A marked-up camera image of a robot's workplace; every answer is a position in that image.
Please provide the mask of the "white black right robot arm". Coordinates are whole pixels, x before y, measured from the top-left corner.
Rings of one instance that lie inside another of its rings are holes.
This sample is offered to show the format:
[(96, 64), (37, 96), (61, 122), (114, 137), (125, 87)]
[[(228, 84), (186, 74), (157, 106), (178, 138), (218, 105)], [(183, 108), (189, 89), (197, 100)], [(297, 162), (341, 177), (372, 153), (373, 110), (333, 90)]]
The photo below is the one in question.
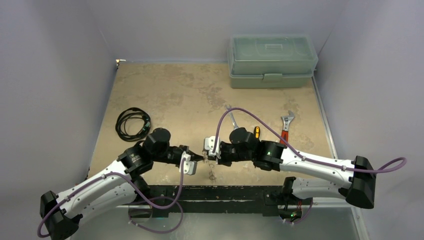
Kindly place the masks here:
[(295, 172), (311, 178), (287, 177), (280, 196), (288, 204), (309, 198), (337, 198), (362, 209), (375, 206), (376, 174), (363, 156), (355, 159), (322, 157), (269, 140), (259, 140), (245, 128), (230, 134), (230, 142), (216, 136), (204, 139), (203, 150), (217, 165), (251, 161), (264, 171)]

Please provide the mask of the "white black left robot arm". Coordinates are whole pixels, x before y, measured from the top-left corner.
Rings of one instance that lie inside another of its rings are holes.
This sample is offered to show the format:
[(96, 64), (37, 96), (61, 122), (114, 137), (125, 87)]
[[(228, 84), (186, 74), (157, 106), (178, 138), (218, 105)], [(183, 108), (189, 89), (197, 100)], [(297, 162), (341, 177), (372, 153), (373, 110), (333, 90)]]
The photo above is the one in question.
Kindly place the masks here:
[(175, 198), (169, 198), (169, 204), (159, 205), (155, 203), (156, 197), (149, 198), (150, 189), (141, 177), (153, 168), (155, 162), (178, 167), (181, 181), (184, 175), (195, 174), (197, 163), (204, 157), (192, 152), (186, 145), (171, 146), (170, 139), (171, 133), (167, 129), (156, 128), (96, 175), (60, 193), (44, 193), (40, 198), (42, 220), (37, 227), (37, 236), (52, 240), (65, 240), (72, 236), (87, 213), (99, 210), (95, 201), (103, 200), (108, 192), (160, 210), (178, 205), (182, 184), (178, 186)]

